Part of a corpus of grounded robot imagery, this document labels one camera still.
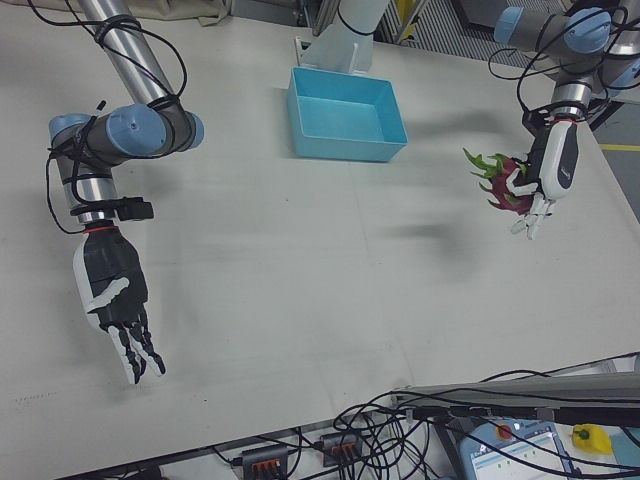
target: white cloth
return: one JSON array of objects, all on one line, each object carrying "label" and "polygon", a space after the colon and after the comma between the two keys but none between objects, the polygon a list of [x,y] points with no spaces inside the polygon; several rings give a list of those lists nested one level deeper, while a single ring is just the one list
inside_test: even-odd
[{"label": "white cloth", "polygon": [[[1,0],[13,5],[28,5],[26,0]],[[70,0],[77,12],[82,10],[76,0]],[[182,20],[197,18],[202,26],[214,25],[225,18],[229,11],[226,0],[125,0],[131,13],[140,18],[157,20]],[[39,8],[68,10],[64,0],[33,0]]]}]

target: robotic arm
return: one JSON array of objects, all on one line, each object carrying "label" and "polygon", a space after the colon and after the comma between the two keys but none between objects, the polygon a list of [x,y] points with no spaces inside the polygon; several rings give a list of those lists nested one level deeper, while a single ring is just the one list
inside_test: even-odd
[{"label": "robotic arm", "polygon": [[136,249],[120,233],[116,218],[153,218],[140,197],[119,198],[111,169],[131,158],[158,158],[197,147],[200,119],[186,112],[122,0],[80,0],[95,41],[107,51],[133,105],[100,115],[68,114],[49,123],[55,159],[70,214],[85,238],[73,259],[89,323],[111,336],[129,383],[138,383],[150,364],[165,373],[155,352],[144,304],[147,286]]},{"label": "robotic arm", "polygon": [[611,98],[640,71],[640,32],[625,27],[640,18],[640,3],[619,3],[570,16],[509,7],[498,20],[496,41],[537,52],[532,63],[547,55],[559,69],[549,105],[529,110],[521,101],[523,125],[535,140],[522,159],[524,173],[514,172],[508,187],[515,196],[533,195],[533,203],[513,233],[526,230],[528,238],[535,239],[542,221],[569,193],[578,161],[577,123],[587,119],[592,95],[604,92]]}]

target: screen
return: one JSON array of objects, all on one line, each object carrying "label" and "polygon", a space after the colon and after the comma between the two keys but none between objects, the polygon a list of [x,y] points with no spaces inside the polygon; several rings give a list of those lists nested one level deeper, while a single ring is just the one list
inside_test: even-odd
[{"label": "screen", "polygon": [[[553,440],[553,433],[549,431],[543,431],[542,433],[537,432],[527,438],[527,440],[559,453]],[[512,443],[502,450],[526,462],[561,472],[565,471],[560,458],[551,453],[543,452],[531,445],[527,445],[524,442]],[[558,480],[558,478],[561,478],[509,460],[486,447],[482,447],[482,449],[474,453],[472,457],[471,461],[477,480]]]}]

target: blue joint cover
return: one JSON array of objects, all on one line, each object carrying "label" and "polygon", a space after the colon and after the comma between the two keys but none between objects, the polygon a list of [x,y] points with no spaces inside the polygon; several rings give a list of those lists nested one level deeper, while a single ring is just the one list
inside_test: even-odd
[{"label": "blue joint cover", "polygon": [[509,43],[511,35],[513,35],[513,32],[518,26],[522,12],[524,12],[524,8],[522,7],[508,7],[504,9],[493,31],[493,38],[496,42]]},{"label": "blue joint cover", "polygon": [[167,130],[160,115],[139,103],[111,112],[106,131],[113,146],[131,156],[151,155],[167,140]]},{"label": "blue joint cover", "polygon": [[51,137],[51,141],[53,142],[53,139],[63,130],[75,125],[85,124],[90,118],[91,115],[84,113],[69,113],[68,115],[53,117],[49,121],[49,136]]},{"label": "blue joint cover", "polygon": [[191,142],[191,145],[189,146],[189,148],[196,148],[198,145],[202,143],[202,140],[204,139],[204,123],[202,123],[202,120],[200,120],[200,117],[197,116],[195,113],[191,113],[191,112],[187,112],[187,113],[191,115],[191,118],[193,118],[193,122],[196,125],[195,136],[193,137],[193,142]]},{"label": "blue joint cover", "polygon": [[572,28],[564,34],[564,41],[571,50],[582,54],[595,53],[602,50],[609,40],[611,15],[600,8],[587,8],[574,13],[567,27]]},{"label": "blue joint cover", "polygon": [[631,65],[628,69],[622,73],[618,78],[616,78],[611,84],[608,86],[609,96],[615,97],[620,93],[620,88],[628,87],[631,85],[631,82],[634,81],[636,75],[640,71],[640,60],[636,60],[636,62]]}]

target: electronic device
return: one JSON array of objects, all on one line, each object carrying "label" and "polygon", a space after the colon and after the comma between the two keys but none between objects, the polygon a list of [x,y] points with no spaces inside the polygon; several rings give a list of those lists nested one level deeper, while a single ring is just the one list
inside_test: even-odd
[{"label": "electronic device", "polygon": [[[553,423],[531,420],[500,420],[494,423],[480,425],[471,435],[525,462],[556,471],[573,471],[571,462],[559,456],[566,456],[566,452]],[[530,443],[521,441],[516,436]],[[467,480],[560,478],[512,461],[471,438],[460,441],[458,451]]]}]

